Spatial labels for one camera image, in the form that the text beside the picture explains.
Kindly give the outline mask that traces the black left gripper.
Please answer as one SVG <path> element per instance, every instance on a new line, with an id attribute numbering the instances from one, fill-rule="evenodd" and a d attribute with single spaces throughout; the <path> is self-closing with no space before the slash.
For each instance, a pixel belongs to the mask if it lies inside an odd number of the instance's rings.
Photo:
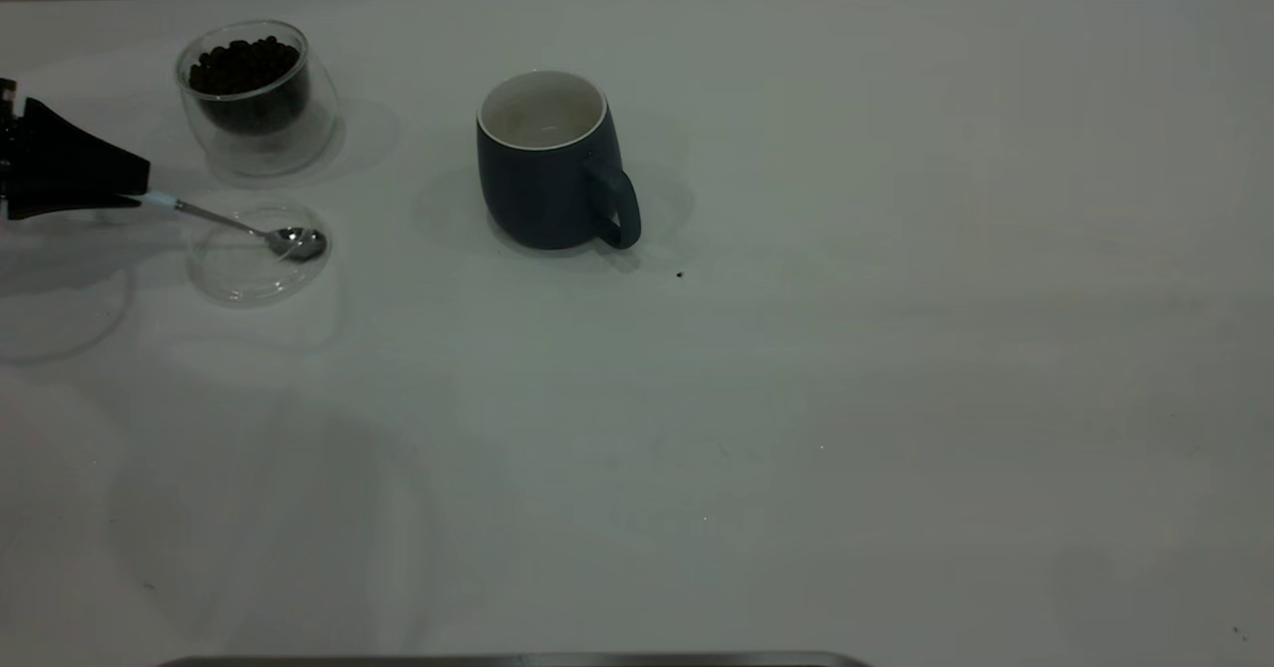
<path id="1" fill-rule="evenodd" d="M 149 185 L 149 160 L 76 127 L 41 101 L 25 101 L 19 118 L 15 101 L 17 83 L 1 78 L 4 221 L 139 207 Z"/>

